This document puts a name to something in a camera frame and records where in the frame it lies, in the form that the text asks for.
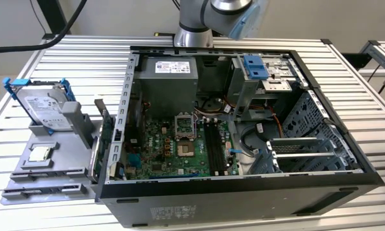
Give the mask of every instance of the metal rail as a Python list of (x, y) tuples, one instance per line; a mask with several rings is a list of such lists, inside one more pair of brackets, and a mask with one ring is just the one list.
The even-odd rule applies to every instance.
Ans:
[[(217, 48), (282, 49), (298, 52), (359, 148), (385, 181), (385, 101), (363, 83), (362, 77), (334, 47), (325, 45), (319, 40), (306, 39), (233, 41), (215, 38), (213, 43)], [(101, 120), (93, 105), (93, 95), (101, 95), (109, 112), (115, 115), (130, 45), (171, 46), (171, 38), (66, 36), (54, 47), (33, 54), (18, 77), (34, 80), (67, 78), (75, 99), (82, 105), (82, 113), (87, 113), (91, 119)], [(29, 118), (25, 112), (16, 102), (9, 101), (6, 95), (0, 103), (0, 195), (30, 135), (27, 125)], [(2, 223), (4, 216), (12, 216), (17, 221)], [(0, 218), (0, 230), (55, 227), (122, 229), (107, 208), (94, 205), (93, 200), (9, 206), (0, 204)], [(235, 221), (167, 228), (194, 230), (233, 227), (239, 227), (239, 230), (269, 231), (385, 231), (385, 186), (319, 217)]]

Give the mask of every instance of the motherboard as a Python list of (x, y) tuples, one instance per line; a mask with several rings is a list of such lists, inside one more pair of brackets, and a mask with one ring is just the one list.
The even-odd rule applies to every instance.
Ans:
[[(178, 138), (179, 131), (193, 132), (194, 138)], [(142, 148), (127, 154), (125, 175), (130, 180), (237, 175), (235, 157), (229, 148), (233, 148), (231, 137), (225, 121), (190, 123), (182, 118), (175, 127), (173, 118), (149, 120)]]

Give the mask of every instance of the white wall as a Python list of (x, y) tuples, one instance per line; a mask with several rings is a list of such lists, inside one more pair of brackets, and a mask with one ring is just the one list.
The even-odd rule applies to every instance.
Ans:
[[(0, 0), (0, 46), (35, 45), (42, 35), (29, 0)], [(29, 51), (0, 54), (0, 75), (18, 74), (30, 56)]]
[[(81, 0), (58, 0), (69, 19)], [(87, 0), (70, 32), (82, 35), (151, 36), (174, 33), (178, 10), (170, 0)]]
[[(59, 2), (69, 18), (79, 0)], [(73, 32), (150, 36), (174, 33), (177, 19), (170, 0), (87, 0)], [(366, 40), (385, 40), (385, 0), (269, 0), (257, 37), (323, 38), (341, 51), (358, 51)]]
[(385, 0), (270, 0), (259, 37), (330, 39), (342, 52), (385, 40)]

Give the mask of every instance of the ram slot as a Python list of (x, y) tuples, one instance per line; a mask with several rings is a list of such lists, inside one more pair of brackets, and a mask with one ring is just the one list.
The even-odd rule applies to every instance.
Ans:
[(210, 175), (222, 176), (225, 171), (223, 152), (221, 148), (219, 131), (215, 122), (203, 124), (205, 145), (210, 166)]

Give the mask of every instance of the white label sticker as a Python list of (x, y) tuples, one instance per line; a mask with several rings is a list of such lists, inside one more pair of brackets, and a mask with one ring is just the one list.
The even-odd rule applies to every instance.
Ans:
[(189, 62), (155, 62), (155, 73), (189, 73)]
[(230, 105), (226, 104), (226, 106), (225, 106), (225, 108), (223, 108), (223, 112), (225, 112), (225, 113), (229, 113), (229, 111), (230, 111)]
[(24, 100), (43, 126), (53, 130), (70, 129), (69, 121), (61, 114), (57, 100), (47, 96), (26, 96)]
[(263, 132), (262, 123), (258, 123), (258, 124), (257, 124), (257, 131), (258, 131), (258, 133), (262, 133), (262, 132)]
[(193, 218), (195, 205), (150, 208), (153, 220)]

